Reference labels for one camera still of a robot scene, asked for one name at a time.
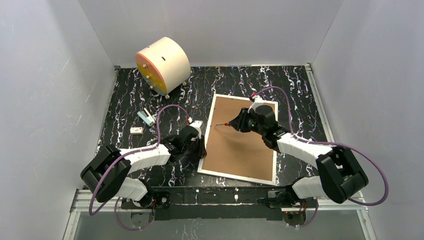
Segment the blue red screwdriver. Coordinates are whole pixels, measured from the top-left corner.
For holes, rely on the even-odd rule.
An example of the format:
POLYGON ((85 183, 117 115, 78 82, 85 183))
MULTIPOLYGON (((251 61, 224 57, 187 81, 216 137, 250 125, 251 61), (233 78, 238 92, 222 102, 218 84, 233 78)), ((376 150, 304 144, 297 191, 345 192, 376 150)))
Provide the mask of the blue red screwdriver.
POLYGON ((229 123, 228 123, 228 122, 225 122, 225 123, 219 123, 219 124, 216 124, 216 125, 215 125, 215 127, 222 127, 222 126, 228 127, 228 126, 230 126, 230 125, 229 125, 229 123))

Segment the light blue stapler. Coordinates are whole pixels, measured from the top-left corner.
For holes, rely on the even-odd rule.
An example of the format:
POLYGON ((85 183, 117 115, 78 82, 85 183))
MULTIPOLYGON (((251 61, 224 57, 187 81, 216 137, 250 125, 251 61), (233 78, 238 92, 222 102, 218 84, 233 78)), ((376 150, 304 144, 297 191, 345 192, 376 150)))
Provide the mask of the light blue stapler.
POLYGON ((149 127, 152 127, 156 124, 156 115, 152 115, 146 108, 138 111, 137 115, 149 127))

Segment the white staple box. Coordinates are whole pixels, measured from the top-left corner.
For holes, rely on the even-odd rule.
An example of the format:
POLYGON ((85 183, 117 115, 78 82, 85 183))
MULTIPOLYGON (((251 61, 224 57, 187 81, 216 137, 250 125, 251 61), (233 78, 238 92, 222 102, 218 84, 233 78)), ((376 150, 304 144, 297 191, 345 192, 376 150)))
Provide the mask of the white staple box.
POLYGON ((131 127, 130 134, 131 135, 141 135, 144 131, 143 127, 131 127))

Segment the cylindrical beige drawer cabinet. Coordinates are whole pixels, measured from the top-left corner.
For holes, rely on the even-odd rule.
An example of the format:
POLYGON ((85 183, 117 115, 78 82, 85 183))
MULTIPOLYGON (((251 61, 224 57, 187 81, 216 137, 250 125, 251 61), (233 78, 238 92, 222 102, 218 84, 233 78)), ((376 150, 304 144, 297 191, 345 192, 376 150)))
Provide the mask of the cylindrical beige drawer cabinet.
POLYGON ((135 62, 150 89, 166 99, 178 86, 186 86, 191 76, 186 53, 169 37, 162 37, 138 51, 135 62))

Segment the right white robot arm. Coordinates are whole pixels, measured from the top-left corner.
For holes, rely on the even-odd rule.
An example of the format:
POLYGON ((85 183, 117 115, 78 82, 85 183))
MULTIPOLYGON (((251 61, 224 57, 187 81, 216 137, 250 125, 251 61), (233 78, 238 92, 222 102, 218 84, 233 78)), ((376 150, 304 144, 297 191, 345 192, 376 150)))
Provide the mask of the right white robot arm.
POLYGON ((295 137, 276 120, 274 110, 268 105, 255 109, 243 107, 226 125, 241 133, 257 133, 269 149, 293 156, 318 170, 317 176, 298 178, 276 194, 284 201, 294 204, 303 199, 325 197, 341 204, 369 183, 350 149, 295 137))

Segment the white picture frame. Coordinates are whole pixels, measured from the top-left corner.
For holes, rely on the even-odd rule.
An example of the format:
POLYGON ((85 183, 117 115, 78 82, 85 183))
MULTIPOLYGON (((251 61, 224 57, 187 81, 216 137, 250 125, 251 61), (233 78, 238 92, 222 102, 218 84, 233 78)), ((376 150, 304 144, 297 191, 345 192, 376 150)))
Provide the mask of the white picture frame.
POLYGON ((277 153, 265 146, 259 134, 215 127, 233 120, 241 108, 250 105, 247 97, 214 94, 204 134, 207 156, 199 161, 199 174, 276 185, 277 153))

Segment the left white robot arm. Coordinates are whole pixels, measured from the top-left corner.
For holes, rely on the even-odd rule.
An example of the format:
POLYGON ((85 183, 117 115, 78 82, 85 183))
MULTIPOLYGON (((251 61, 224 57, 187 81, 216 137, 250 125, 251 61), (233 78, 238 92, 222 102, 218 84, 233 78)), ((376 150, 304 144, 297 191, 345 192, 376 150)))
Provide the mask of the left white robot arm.
POLYGON ((149 146, 117 149, 108 145, 81 171, 80 178, 94 192, 102 176, 106 175, 95 197, 100 203, 113 197, 143 201, 150 187, 144 181, 128 175, 145 168, 167 165, 181 158, 190 161, 204 158, 207 152, 202 125, 202 121, 195 120, 178 134, 163 139, 158 148, 153 150, 149 146))

